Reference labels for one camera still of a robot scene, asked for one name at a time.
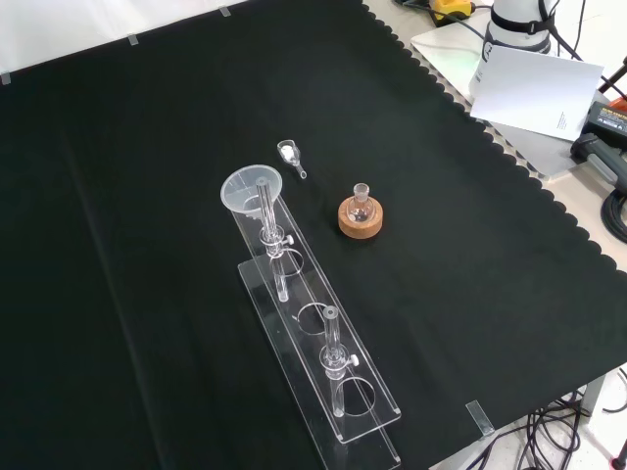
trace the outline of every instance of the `white paper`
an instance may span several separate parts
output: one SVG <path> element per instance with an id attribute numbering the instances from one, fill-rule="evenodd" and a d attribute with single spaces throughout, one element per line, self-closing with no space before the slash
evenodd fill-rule
<path id="1" fill-rule="evenodd" d="M 495 46 L 471 116 L 576 140 L 603 67 Z"/>

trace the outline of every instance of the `plastic funnel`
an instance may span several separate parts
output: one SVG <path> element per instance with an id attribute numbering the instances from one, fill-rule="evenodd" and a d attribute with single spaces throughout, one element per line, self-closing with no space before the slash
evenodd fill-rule
<path id="1" fill-rule="evenodd" d="M 281 175 L 271 166 L 253 164 L 238 169 L 226 178 L 219 192 L 222 203 L 230 211 L 261 218 L 262 207 L 257 194 L 259 178 L 265 178 L 269 182 L 272 202 L 276 201 L 283 187 Z"/>

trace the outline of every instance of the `glass tube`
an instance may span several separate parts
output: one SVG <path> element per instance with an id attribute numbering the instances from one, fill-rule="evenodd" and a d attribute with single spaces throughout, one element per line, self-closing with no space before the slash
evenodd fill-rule
<path id="1" fill-rule="evenodd" d="M 322 312 L 324 316 L 324 339 L 326 340 L 326 358 L 332 364 L 341 358 L 340 321 L 338 309 L 328 306 Z"/>
<path id="2" fill-rule="evenodd" d="M 275 241 L 276 219 L 274 218 L 274 208 L 272 207 L 272 197 L 270 196 L 270 183 L 266 177 L 257 178 L 257 194 L 259 194 L 262 206 L 262 223 L 264 224 L 264 235 L 268 242 Z"/>
<path id="3" fill-rule="evenodd" d="M 272 206 L 272 197 L 270 196 L 270 184 L 267 178 L 260 177 L 257 179 L 257 194 L 259 194 L 260 204 L 262 207 L 262 224 L 264 231 L 262 236 L 265 241 L 265 250 L 270 256 L 270 267 L 274 276 L 274 284 L 276 285 L 276 293 L 281 302 L 287 302 L 289 295 L 287 294 L 287 285 L 285 283 L 285 268 L 281 258 L 281 239 L 279 231 L 276 228 L 276 218 L 274 217 L 274 207 Z"/>
<path id="4" fill-rule="evenodd" d="M 338 418 L 344 416 L 344 384 L 342 379 L 329 380 L 331 384 L 331 408 Z"/>

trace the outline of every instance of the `black cable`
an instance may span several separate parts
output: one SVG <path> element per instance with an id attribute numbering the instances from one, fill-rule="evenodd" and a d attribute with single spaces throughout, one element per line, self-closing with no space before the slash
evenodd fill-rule
<path id="1" fill-rule="evenodd" d="M 572 57 L 574 57 L 578 61 L 583 62 L 583 59 L 579 56 L 579 54 L 577 54 L 577 51 L 575 51 L 572 47 L 570 47 L 568 45 L 568 43 L 566 41 L 564 41 L 563 37 L 561 37 L 559 35 L 559 33 L 557 32 L 557 29 L 555 28 L 555 26 L 551 26 L 549 28 L 549 32 L 555 38 L 557 43 L 561 44 L 561 47 L 563 47 L 568 54 L 570 54 Z M 603 80 L 605 83 L 607 83 L 607 85 L 609 85 L 611 88 L 616 90 L 618 92 L 618 94 L 623 98 L 623 100 L 627 101 L 627 96 L 625 96 L 625 94 L 622 91 L 620 91 L 620 89 L 616 85 L 614 85 L 611 81 L 609 81 L 603 75 L 601 75 L 601 80 Z"/>
<path id="2" fill-rule="evenodd" d="M 410 7 L 410 8 L 416 8 L 417 10 L 423 10 L 425 12 L 431 12 L 431 13 L 435 13 L 436 15 L 442 15 L 444 18 L 446 18 L 447 20 L 451 20 L 452 22 L 461 24 L 462 26 L 464 26 L 467 29 L 470 29 L 472 32 L 474 32 L 477 36 L 479 36 L 482 40 L 486 40 L 485 36 L 483 34 L 481 34 L 479 31 L 477 31 L 474 27 L 472 27 L 470 24 L 466 24 L 464 23 L 462 20 L 460 20 L 458 17 L 454 16 L 454 15 L 449 15 L 447 13 L 442 13 L 442 12 L 438 12 L 436 10 L 433 10 L 432 8 L 429 7 L 424 7 L 422 5 L 416 5 L 415 3 L 412 3 L 411 1 L 409 2 L 404 2 L 403 3 L 404 7 Z"/>
<path id="3" fill-rule="evenodd" d="M 581 39 L 581 26 L 584 23 L 584 12 L 586 11 L 586 0 L 581 0 L 581 14 L 579 15 L 579 29 L 577 30 L 577 41 L 575 42 L 575 47 L 574 47 L 574 51 L 577 51 L 577 48 L 579 47 L 579 39 Z"/>
<path id="4" fill-rule="evenodd" d="M 623 66 L 609 78 L 609 81 L 611 81 L 612 83 L 618 83 L 618 80 L 625 76 L 625 74 L 627 74 L 627 57 L 623 60 Z M 609 85 L 605 84 L 599 88 L 599 91 L 605 93 L 608 89 Z"/>
<path id="5" fill-rule="evenodd" d="M 603 225 L 609 233 L 623 243 L 627 243 L 627 225 L 622 219 L 625 201 L 627 201 L 627 196 L 614 189 L 601 206 Z"/>
<path id="6" fill-rule="evenodd" d="M 555 4 L 553 5 L 553 7 L 551 8 L 551 11 L 549 12 L 549 16 L 551 16 L 553 13 L 555 13 L 555 10 L 557 10 L 557 5 L 559 5 L 559 2 L 561 2 L 561 0 L 557 0 L 555 2 Z"/>
<path id="7" fill-rule="evenodd" d="M 625 373 L 623 368 L 621 367 L 618 370 L 623 375 L 623 377 L 625 377 L 625 379 L 627 379 L 627 374 Z M 616 414 L 616 413 L 621 413 L 621 412 L 623 412 L 626 409 L 627 409 L 627 403 L 625 403 L 624 405 L 622 405 L 618 409 L 607 409 L 607 408 L 604 408 L 603 411 L 606 412 L 606 413 L 609 413 L 609 414 Z"/>
<path id="8" fill-rule="evenodd" d="M 555 401 L 555 405 L 549 405 L 546 408 L 541 408 L 537 411 L 529 413 L 527 416 L 527 424 L 523 426 L 518 426 L 512 430 L 509 430 L 505 433 L 501 433 L 496 436 L 492 442 L 483 449 L 483 451 L 470 463 L 470 465 L 466 468 L 466 470 L 472 470 L 477 465 L 479 465 L 477 470 L 484 470 L 488 464 L 488 460 L 490 459 L 490 455 L 492 453 L 492 449 L 495 443 L 505 436 L 513 434 L 518 431 L 525 430 L 527 436 L 527 442 L 525 447 L 521 453 L 520 459 L 518 460 L 517 470 L 522 469 L 522 464 L 527 457 L 527 453 L 531 453 L 531 457 L 533 459 L 534 468 L 538 470 L 554 470 L 552 465 L 550 464 L 547 457 L 544 455 L 542 450 L 539 447 L 537 433 L 540 427 L 545 431 L 549 441 L 559 450 L 564 452 L 564 458 L 561 461 L 561 465 L 559 466 L 559 470 L 565 470 L 572 458 L 572 454 L 579 449 L 581 446 L 581 438 L 579 436 L 579 421 L 582 416 L 590 417 L 590 413 L 582 408 L 581 400 L 577 399 L 578 396 L 582 396 L 580 392 L 573 392 L 569 400 L 558 399 Z M 572 410 L 573 412 L 558 416 L 555 413 Z M 571 424 L 568 419 L 574 417 L 574 422 Z M 569 428 L 570 431 L 570 445 L 562 446 L 551 434 L 548 424 L 558 422 L 564 424 Z"/>

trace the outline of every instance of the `lab equipment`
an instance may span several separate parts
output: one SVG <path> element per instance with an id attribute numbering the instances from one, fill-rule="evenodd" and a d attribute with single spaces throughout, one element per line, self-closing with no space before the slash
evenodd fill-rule
<path id="1" fill-rule="evenodd" d="M 368 198 L 368 193 L 370 192 L 368 185 L 358 183 L 353 188 L 353 192 L 355 196 L 353 196 L 346 207 L 349 219 L 353 222 L 366 222 L 368 220 L 372 220 L 374 214 L 376 213 L 376 208 L 370 198 Z"/>
<path id="2" fill-rule="evenodd" d="M 278 150 L 278 155 L 281 156 L 284 162 L 298 170 L 301 178 L 307 178 L 307 172 L 301 166 L 301 151 L 296 146 L 296 142 L 293 140 L 281 140 L 276 145 L 276 150 Z"/>
<path id="3" fill-rule="evenodd" d="M 328 470 L 400 465 L 384 426 L 396 405 L 292 214 L 269 166 L 222 185 L 252 259 L 238 268 Z"/>

